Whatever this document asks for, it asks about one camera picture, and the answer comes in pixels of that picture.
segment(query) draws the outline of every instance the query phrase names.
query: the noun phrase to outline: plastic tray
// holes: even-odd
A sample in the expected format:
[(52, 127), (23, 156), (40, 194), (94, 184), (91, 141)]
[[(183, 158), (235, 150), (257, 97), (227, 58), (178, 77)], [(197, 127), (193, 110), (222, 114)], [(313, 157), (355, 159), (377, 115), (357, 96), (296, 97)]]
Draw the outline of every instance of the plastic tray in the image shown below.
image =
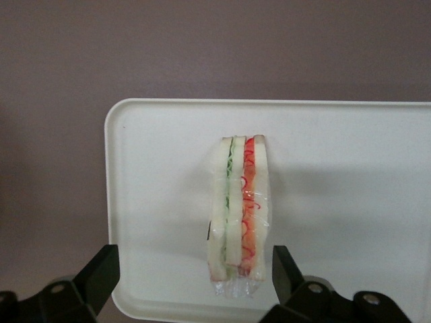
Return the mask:
[[(431, 322), (431, 104), (146, 100), (106, 117), (117, 307), (169, 322), (258, 322), (275, 303), (271, 249), (344, 297), (375, 290)], [(207, 269), (210, 156), (222, 137), (267, 139), (269, 277), (252, 299), (215, 296)]]

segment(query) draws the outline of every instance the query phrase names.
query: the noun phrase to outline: wrapped sandwich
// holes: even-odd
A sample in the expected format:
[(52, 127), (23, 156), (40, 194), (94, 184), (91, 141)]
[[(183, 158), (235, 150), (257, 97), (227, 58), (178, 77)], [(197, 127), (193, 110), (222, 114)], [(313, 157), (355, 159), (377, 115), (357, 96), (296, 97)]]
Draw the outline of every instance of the wrapped sandwich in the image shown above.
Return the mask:
[(251, 295), (265, 280), (269, 229), (265, 138), (223, 138), (215, 157), (208, 266), (217, 294)]

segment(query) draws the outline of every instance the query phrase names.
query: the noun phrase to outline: black clamp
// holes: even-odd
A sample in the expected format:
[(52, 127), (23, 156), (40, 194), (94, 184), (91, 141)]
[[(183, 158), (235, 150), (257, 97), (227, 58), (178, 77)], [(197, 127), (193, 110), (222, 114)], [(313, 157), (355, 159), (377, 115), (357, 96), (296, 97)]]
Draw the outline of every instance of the black clamp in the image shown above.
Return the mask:
[(0, 291), (0, 322), (97, 322), (119, 279), (118, 246), (106, 245), (72, 281), (52, 283), (23, 301), (12, 291)]
[(272, 279), (280, 301), (260, 323), (411, 323), (386, 295), (359, 291), (353, 301), (318, 277), (303, 277), (289, 250), (274, 246)]

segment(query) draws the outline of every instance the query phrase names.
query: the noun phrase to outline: screw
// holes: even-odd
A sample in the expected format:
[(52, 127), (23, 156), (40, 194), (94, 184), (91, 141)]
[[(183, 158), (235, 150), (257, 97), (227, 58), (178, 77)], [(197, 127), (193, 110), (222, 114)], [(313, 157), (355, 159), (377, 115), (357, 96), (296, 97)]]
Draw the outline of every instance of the screw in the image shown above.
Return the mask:
[(308, 286), (308, 289), (310, 289), (313, 293), (320, 294), (323, 291), (323, 288), (320, 285), (317, 285), (315, 283), (310, 284)]
[(365, 294), (363, 298), (366, 300), (367, 303), (371, 305), (378, 305), (380, 304), (380, 299), (373, 294)]
[(51, 288), (51, 293), (56, 294), (64, 290), (65, 286), (63, 284), (55, 285), (53, 288)]

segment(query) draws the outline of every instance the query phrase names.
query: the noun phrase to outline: plastic wrap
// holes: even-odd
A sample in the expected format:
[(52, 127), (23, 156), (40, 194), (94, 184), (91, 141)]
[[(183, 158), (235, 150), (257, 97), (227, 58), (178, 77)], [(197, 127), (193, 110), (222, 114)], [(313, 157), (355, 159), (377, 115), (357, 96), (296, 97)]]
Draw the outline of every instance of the plastic wrap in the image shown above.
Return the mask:
[(223, 138), (214, 157), (208, 265), (216, 294), (251, 296), (265, 280), (271, 223), (265, 138)]

